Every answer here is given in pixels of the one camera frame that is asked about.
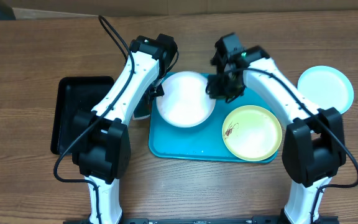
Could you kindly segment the pink green sponge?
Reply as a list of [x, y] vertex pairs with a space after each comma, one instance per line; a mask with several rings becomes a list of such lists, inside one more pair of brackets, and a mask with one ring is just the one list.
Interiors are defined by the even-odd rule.
[[133, 120], [141, 120], [146, 119], [150, 116], [150, 103], [148, 99], [141, 99], [136, 106], [132, 119]]

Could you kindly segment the white plate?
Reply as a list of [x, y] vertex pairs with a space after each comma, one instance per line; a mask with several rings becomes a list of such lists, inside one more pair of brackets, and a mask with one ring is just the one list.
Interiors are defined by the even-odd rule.
[[160, 116], [178, 128], [192, 128], [206, 121], [216, 100], [206, 93], [207, 78], [184, 71], [170, 75], [162, 82], [163, 96], [156, 99]]

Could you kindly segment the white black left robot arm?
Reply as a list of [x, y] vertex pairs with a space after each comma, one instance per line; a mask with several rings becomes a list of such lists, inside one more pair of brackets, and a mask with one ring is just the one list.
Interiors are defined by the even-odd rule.
[[141, 100], [162, 96], [162, 78], [178, 51], [174, 38], [138, 36], [129, 47], [126, 66], [107, 95], [91, 112], [77, 112], [72, 131], [72, 161], [88, 184], [91, 214], [88, 223], [119, 223], [119, 179], [131, 158], [128, 126]]

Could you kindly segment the light blue plate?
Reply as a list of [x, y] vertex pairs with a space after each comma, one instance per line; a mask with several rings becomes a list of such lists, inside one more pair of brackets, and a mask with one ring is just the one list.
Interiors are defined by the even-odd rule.
[[327, 110], [335, 107], [341, 114], [354, 101], [354, 89], [345, 74], [325, 65], [305, 70], [298, 79], [297, 89], [320, 108]]

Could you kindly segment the yellow plate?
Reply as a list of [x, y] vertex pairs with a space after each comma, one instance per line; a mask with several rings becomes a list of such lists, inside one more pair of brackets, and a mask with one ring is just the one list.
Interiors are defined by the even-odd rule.
[[222, 136], [233, 155], [244, 161], [258, 162], [277, 152], [282, 141], [282, 127], [269, 110], [246, 105], [226, 116]]

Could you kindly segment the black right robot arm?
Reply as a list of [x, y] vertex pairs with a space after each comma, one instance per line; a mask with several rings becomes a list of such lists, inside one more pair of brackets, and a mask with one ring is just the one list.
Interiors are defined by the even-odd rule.
[[286, 129], [282, 162], [292, 179], [290, 196], [277, 223], [338, 223], [322, 217], [318, 207], [323, 186], [346, 162], [342, 116], [335, 108], [322, 109], [305, 98], [279, 71], [260, 46], [245, 48], [234, 33], [215, 43], [206, 93], [226, 103], [246, 88], [256, 92]]

